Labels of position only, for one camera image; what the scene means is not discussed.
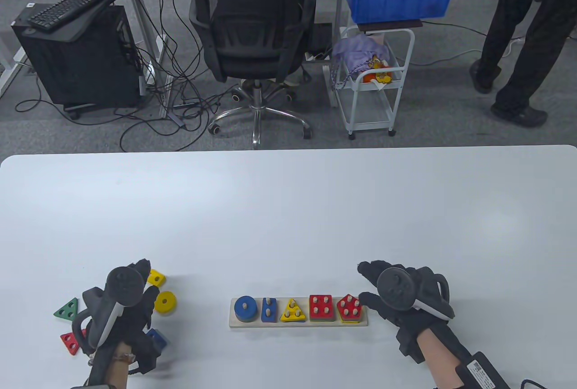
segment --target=forearm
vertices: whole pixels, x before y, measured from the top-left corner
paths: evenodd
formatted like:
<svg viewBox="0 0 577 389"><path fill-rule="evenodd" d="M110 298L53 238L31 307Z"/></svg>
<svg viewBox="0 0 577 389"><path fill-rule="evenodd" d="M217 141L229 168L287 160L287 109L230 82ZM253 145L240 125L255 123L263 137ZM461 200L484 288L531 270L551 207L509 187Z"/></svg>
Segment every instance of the forearm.
<svg viewBox="0 0 577 389"><path fill-rule="evenodd" d="M430 329L425 330L417 337L417 343L439 389L457 389L463 386L463 381L455 371L455 368L460 364L459 360L437 339Z"/></svg>
<svg viewBox="0 0 577 389"><path fill-rule="evenodd" d="M114 352L114 356L131 352L132 348L121 342L120 344L118 344L118 347ZM124 361L113 360L110 364L108 373L106 375L106 383L114 386L116 389L126 389L127 380L128 380L128 363Z"/></svg>

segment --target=chair base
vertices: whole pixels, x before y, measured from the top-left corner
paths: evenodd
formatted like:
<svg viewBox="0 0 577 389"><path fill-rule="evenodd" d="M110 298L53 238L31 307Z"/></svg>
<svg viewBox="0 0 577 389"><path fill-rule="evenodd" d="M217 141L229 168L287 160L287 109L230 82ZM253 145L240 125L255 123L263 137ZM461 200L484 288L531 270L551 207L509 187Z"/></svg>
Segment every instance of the chair base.
<svg viewBox="0 0 577 389"><path fill-rule="evenodd" d="M234 88L233 90L233 97L237 96L239 99L243 98L250 102L248 106L242 106L239 108L233 108L228 111L224 111L220 113L216 117L214 117L210 123L208 124L208 132L212 135L216 135L220 132L220 126L218 122L224 119L225 117L233 117L233 115L240 115L245 113L252 113L253 115L253 137L252 137L252 148L257 150L260 147L260 138L261 138L261 123L262 119L266 115L274 115L277 117L285 117L286 119L292 119L298 121L302 125L302 137L305 140L310 140L312 137L312 129L311 125L300 117L298 114L293 113L292 111L286 110L278 110L274 108L270 108L266 106L266 101L268 99L272 99L280 90L282 90L282 86L276 86L273 90L271 90L266 97L262 97L262 85L260 81L255 81L253 86L252 94L247 92L242 87Z"/></svg>

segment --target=green triangle block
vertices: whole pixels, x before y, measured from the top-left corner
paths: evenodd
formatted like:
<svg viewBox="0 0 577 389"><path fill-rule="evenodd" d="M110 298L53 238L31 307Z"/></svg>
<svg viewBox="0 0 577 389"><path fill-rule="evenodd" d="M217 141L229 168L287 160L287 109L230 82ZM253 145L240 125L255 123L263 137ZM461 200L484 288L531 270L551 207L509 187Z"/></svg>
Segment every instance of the green triangle block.
<svg viewBox="0 0 577 389"><path fill-rule="evenodd" d="M54 315L60 319L72 321L74 320L74 317L76 317L77 313L78 313L78 299L74 297L74 299L68 301L66 305L58 309L58 311L56 311Z"/></svg>

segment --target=black pants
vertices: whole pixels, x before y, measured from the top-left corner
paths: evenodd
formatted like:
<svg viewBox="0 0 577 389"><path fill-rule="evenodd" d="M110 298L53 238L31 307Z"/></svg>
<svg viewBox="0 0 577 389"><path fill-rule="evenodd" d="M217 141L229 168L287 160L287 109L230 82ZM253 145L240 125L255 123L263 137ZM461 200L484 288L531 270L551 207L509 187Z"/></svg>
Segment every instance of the black pants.
<svg viewBox="0 0 577 389"><path fill-rule="evenodd" d="M531 4L532 0L499 0L477 73L482 84L490 82L515 27L525 18ZM517 114L529 105L529 98L550 73L576 23L577 0L542 1L527 31L513 75L497 93L498 108Z"/></svg>

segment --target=hand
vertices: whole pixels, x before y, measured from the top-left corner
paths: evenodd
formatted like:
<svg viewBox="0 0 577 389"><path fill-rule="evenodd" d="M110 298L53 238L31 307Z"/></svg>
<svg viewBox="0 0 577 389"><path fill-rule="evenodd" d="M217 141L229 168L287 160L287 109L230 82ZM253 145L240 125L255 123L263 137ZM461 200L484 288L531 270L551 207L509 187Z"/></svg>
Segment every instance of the hand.
<svg viewBox="0 0 577 389"><path fill-rule="evenodd" d="M134 268L146 284L150 275L150 262L140 260L136 264L128 265ZM154 310L154 302L158 296L159 289L150 286L142 294L141 300L132 307L125 307L122 315L117 317L112 330L106 341L96 350L92 370L89 377L90 385L103 384L109 365L112 361L114 351L121 342L132 348L132 353L136 356L138 369L130 373L141 372L142 374L156 367L156 358L160 356L151 337L148 337L142 330L144 327L150 329L151 316ZM87 325L87 337L90 332L92 321Z"/></svg>
<svg viewBox="0 0 577 389"><path fill-rule="evenodd" d="M372 261L370 263L363 261L359 263L357 270L376 287L377 280L381 273L391 267L400 268L406 271L411 277L419 276L418 271L414 267L391 265L386 261ZM437 323L446 324L446 321L420 309L410 308L406 311L395 310L389 307L381 296L374 293L362 292L359 294L359 301L368 308L374 309L383 319L391 321L393 325L398 327L396 339L400 344L399 350L405 356L411 356L418 364L425 360L417 344L418 335Z"/></svg>

